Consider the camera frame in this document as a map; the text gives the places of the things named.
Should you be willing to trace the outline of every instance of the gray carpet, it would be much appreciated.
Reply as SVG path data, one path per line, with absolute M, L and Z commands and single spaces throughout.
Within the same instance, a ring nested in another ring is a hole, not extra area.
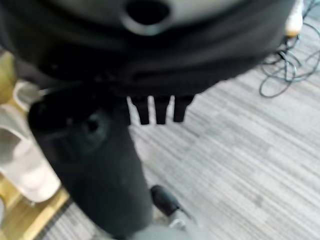
M 303 59 L 320 41 L 306 27 L 302 36 Z M 258 94 L 264 78 L 257 68 L 217 84 L 183 124 L 170 108 L 166 126 L 139 126 L 132 109 L 137 151 L 149 183 L 175 192 L 212 240 L 319 240 L 320 74 L 274 99 Z M 102 238 L 68 202 L 37 239 Z

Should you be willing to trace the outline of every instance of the striped carpet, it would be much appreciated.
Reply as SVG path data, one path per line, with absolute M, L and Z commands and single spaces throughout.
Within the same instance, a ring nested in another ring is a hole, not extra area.
M 316 12 L 308 22 L 320 27 Z M 294 51 L 319 44 L 305 27 Z M 320 240 L 320 73 L 273 99 L 258 94 L 264 78 L 257 68 L 217 84 L 183 124 L 171 106 L 166 126 L 140 126 L 132 108 L 137 151 L 150 185 L 175 192 L 212 240 Z M 70 201 L 37 238 L 61 239 L 103 235 Z

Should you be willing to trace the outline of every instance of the person's foot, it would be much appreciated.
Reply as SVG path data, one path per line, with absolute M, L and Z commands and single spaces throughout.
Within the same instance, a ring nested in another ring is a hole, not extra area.
M 304 0 L 295 0 L 293 9 L 286 21 L 285 35 L 287 37 L 297 36 L 304 24 L 303 20 Z

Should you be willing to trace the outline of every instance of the wire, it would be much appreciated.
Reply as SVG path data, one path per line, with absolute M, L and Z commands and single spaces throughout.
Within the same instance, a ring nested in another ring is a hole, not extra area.
M 310 11 L 318 5 L 320 5 L 319 0 L 313 0 L 309 4 L 308 8 L 306 9 L 306 11 L 303 14 L 303 21 L 309 15 Z M 316 28 L 315 26 L 313 26 L 309 23 L 306 23 L 305 21 L 303 22 L 303 25 L 311 28 L 317 34 L 317 36 L 319 37 L 319 43 L 320 43 L 320 30 L 318 28 Z M 260 84 L 260 87 L 259 87 L 259 94 L 262 97 L 268 98 L 268 99 L 278 97 L 281 94 L 283 94 L 285 91 L 287 91 L 288 88 L 292 85 L 292 83 L 305 81 L 311 75 L 313 75 L 319 71 L 318 67 L 320 66 L 320 49 L 317 50 L 316 52 L 313 52 L 312 54 L 310 54 L 304 60 L 303 63 L 295 56 L 294 53 L 292 53 L 291 50 L 294 50 L 300 41 L 301 41 L 300 35 L 298 35 L 295 38 L 285 39 L 284 44 L 282 46 L 280 46 L 278 51 L 276 51 L 273 55 L 271 55 L 271 57 L 273 57 L 274 60 L 270 61 L 270 60 L 266 59 L 262 63 L 261 70 L 266 75 L 266 78 L 262 81 L 262 83 Z M 315 61 L 315 64 L 312 66 L 311 70 L 309 72 L 298 74 L 299 69 L 304 68 L 306 66 L 309 66 L 310 65 L 309 61 L 314 58 L 316 58 L 316 61 Z M 267 67 L 272 67 L 273 69 L 276 67 L 279 67 L 279 68 L 270 72 L 267 70 Z M 279 91 L 275 94 L 265 94 L 264 93 L 265 85 L 271 79 L 284 83 L 285 87 L 281 91 Z

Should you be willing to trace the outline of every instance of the white object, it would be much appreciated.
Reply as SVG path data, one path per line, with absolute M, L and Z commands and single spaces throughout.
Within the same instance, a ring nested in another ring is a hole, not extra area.
M 25 80 L 18 80 L 13 89 L 13 99 L 24 111 L 28 112 L 31 105 L 41 99 L 36 85 Z
M 6 214 L 6 206 L 5 206 L 5 202 L 2 199 L 2 197 L 0 196 L 0 227 L 1 224 L 5 218 L 5 214 Z
M 35 203 L 51 198 L 61 185 L 24 116 L 10 105 L 0 105 L 0 172 Z
M 285 35 L 287 37 L 295 37 L 301 32 L 302 26 L 304 24 L 304 6 L 304 0 L 295 1 L 293 9 L 286 21 Z

